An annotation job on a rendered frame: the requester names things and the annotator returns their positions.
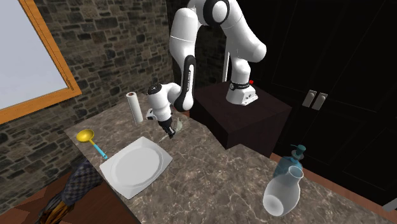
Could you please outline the clear glass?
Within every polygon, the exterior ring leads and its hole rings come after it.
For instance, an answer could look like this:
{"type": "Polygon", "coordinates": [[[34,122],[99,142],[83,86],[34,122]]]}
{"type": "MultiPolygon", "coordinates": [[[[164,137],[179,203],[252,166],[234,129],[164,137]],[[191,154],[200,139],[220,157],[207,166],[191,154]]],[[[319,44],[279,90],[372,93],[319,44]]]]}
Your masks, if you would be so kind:
{"type": "Polygon", "coordinates": [[[182,123],[182,121],[179,118],[177,118],[176,121],[173,121],[171,123],[171,131],[172,131],[171,137],[168,135],[168,133],[165,133],[165,135],[163,137],[161,137],[158,140],[158,142],[160,143],[160,142],[162,142],[165,139],[174,138],[182,128],[183,128],[183,123],[182,123]]]}

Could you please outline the white paper towel roll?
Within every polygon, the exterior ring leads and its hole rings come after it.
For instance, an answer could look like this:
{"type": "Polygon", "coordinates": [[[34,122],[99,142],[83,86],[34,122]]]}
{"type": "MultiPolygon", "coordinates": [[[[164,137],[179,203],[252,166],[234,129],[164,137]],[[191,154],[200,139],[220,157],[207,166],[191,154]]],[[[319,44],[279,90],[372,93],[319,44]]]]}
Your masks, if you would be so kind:
{"type": "Polygon", "coordinates": [[[143,114],[137,94],[135,92],[129,92],[125,96],[127,98],[135,123],[141,123],[143,121],[143,114]]]}

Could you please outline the white square plate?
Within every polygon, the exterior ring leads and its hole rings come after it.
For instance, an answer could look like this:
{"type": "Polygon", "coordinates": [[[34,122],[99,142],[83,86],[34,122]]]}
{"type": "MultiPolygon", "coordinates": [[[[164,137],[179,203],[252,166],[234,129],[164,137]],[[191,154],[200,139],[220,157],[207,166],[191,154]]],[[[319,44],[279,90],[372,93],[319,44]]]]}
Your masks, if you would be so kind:
{"type": "Polygon", "coordinates": [[[131,199],[152,184],[171,162],[172,157],[163,148],[140,137],[99,168],[109,185],[126,199],[131,199]]]}

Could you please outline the dark robot stand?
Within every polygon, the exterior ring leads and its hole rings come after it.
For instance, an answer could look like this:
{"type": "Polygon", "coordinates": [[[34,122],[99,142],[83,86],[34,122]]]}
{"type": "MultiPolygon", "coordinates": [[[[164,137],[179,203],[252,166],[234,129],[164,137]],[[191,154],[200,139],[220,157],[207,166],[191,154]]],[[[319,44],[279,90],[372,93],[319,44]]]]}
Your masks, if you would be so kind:
{"type": "Polygon", "coordinates": [[[205,125],[226,150],[242,144],[269,157],[291,106],[261,89],[251,104],[236,105],[226,100],[227,90],[227,82],[196,89],[190,118],[205,125]]]}

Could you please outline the blue checked folded umbrella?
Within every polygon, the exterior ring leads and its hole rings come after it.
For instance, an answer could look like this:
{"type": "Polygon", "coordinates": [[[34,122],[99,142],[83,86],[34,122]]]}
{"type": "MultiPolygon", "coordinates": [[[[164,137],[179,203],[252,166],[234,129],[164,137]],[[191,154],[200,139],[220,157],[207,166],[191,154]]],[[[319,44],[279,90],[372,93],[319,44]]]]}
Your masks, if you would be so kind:
{"type": "Polygon", "coordinates": [[[102,176],[85,159],[69,176],[62,191],[51,198],[47,205],[40,210],[34,224],[59,224],[63,217],[74,209],[75,203],[90,190],[99,186],[102,181],[102,176]]]}

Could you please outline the blue soap dispenser bottle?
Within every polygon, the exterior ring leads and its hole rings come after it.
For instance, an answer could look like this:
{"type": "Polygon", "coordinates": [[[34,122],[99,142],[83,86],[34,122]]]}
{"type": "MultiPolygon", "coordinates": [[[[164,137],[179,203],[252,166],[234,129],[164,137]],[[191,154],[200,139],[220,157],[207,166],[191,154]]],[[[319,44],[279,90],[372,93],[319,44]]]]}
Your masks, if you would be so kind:
{"type": "Polygon", "coordinates": [[[304,158],[303,153],[305,152],[306,147],[302,144],[291,144],[291,146],[293,146],[295,149],[291,151],[291,156],[285,156],[280,159],[273,173],[274,178],[276,178],[278,175],[286,174],[290,166],[296,166],[300,170],[303,170],[300,161],[304,158]]]}

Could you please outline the white vase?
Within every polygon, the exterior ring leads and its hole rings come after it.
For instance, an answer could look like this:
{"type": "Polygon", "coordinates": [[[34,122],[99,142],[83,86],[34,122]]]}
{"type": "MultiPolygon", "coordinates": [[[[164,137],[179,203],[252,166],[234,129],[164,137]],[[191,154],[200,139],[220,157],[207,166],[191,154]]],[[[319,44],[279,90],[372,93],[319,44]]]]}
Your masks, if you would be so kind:
{"type": "Polygon", "coordinates": [[[272,216],[284,216],[292,211],[300,199],[299,182],[303,171],[290,166],[286,174],[273,178],[263,194],[263,206],[272,216]]]}

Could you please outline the black double door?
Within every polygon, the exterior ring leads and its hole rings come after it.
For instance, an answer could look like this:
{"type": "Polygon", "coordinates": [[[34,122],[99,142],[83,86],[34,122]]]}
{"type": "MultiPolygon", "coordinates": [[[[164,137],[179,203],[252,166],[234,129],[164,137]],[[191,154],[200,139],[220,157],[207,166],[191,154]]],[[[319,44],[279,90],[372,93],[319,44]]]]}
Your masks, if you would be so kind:
{"type": "Polygon", "coordinates": [[[254,84],[291,106],[274,147],[379,205],[397,198],[397,0],[239,0],[254,84]]]}

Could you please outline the window with wooden frame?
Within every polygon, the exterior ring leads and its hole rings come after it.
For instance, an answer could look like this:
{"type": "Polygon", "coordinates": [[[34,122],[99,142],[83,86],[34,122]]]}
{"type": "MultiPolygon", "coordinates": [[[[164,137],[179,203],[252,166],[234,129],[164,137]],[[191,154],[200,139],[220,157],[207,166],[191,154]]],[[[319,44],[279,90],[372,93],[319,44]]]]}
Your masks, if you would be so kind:
{"type": "Polygon", "coordinates": [[[34,0],[0,0],[0,124],[80,94],[34,0]]]}

